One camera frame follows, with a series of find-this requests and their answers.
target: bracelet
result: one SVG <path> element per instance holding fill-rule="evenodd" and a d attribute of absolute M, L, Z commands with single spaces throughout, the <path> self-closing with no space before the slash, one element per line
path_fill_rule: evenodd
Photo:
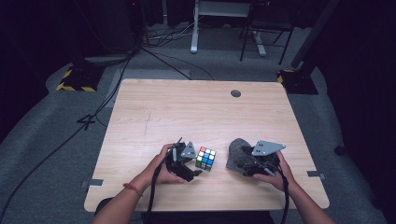
<path fill-rule="evenodd" d="M 137 188 L 135 188 L 134 186 L 132 186 L 130 183 L 124 183 L 123 186 L 124 186 L 126 189 L 134 190 L 134 192 L 136 192 L 140 197 L 143 197 L 143 194 L 140 193 L 140 191 L 139 191 Z"/>

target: chair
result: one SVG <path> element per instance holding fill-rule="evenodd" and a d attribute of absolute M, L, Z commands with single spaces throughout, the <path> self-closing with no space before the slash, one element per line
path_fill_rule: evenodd
<path fill-rule="evenodd" d="M 241 38 L 245 32 L 244 45 L 242 47 L 241 58 L 242 62 L 245 52 L 245 46 L 247 44 L 248 32 L 269 32 L 278 33 L 279 35 L 273 42 L 273 44 L 263 44 L 265 46 L 283 47 L 282 56 L 278 64 L 282 64 L 283 57 L 285 56 L 286 49 L 288 48 L 291 35 L 294 30 L 292 23 L 293 16 L 284 0 L 258 0 L 252 3 L 249 7 L 247 14 L 247 22 L 239 35 Z M 276 41 L 282 36 L 284 32 L 289 32 L 288 40 L 285 45 L 275 45 Z"/>

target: wooden table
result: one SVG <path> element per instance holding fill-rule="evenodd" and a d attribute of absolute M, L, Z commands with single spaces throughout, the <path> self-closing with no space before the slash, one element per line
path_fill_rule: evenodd
<path fill-rule="evenodd" d="M 241 96 L 231 96 L 232 90 Z M 103 186 L 90 186 L 85 209 L 114 197 L 163 145 L 180 137 L 196 151 L 216 150 L 213 168 L 186 184 L 157 185 L 153 211 L 282 209 L 283 192 L 226 168 L 236 138 L 253 146 L 258 140 L 285 144 L 296 180 L 320 207 L 329 206 L 320 178 L 308 177 L 316 167 L 279 83 L 124 79 L 92 177 L 103 179 Z M 188 166 L 194 170 L 194 164 Z M 144 195 L 136 211 L 147 211 L 149 189 Z"/>

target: right hand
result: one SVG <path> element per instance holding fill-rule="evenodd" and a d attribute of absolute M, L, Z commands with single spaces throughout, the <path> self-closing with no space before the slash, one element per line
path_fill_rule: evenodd
<path fill-rule="evenodd" d="M 293 174 L 291 173 L 291 169 L 288 163 L 285 161 L 283 154 L 278 151 L 276 155 L 279 157 L 279 166 L 282 169 L 283 175 L 288 179 L 289 186 L 296 183 Z M 276 189 L 284 190 L 283 189 L 283 179 L 280 174 L 276 174 L 276 176 L 271 175 L 261 175 L 255 174 L 253 177 L 261 182 L 272 184 Z"/>

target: rubik's cube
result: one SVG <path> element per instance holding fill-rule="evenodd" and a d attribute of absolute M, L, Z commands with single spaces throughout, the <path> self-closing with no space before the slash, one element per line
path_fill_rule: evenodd
<path fill-rule="evenodd" d="M 210 171 L 212 169 L 213 162 L 215 161 L 216 151 L 210 148 L 201 147 L 197 159 L 195 161 L 195 167 Z"/>

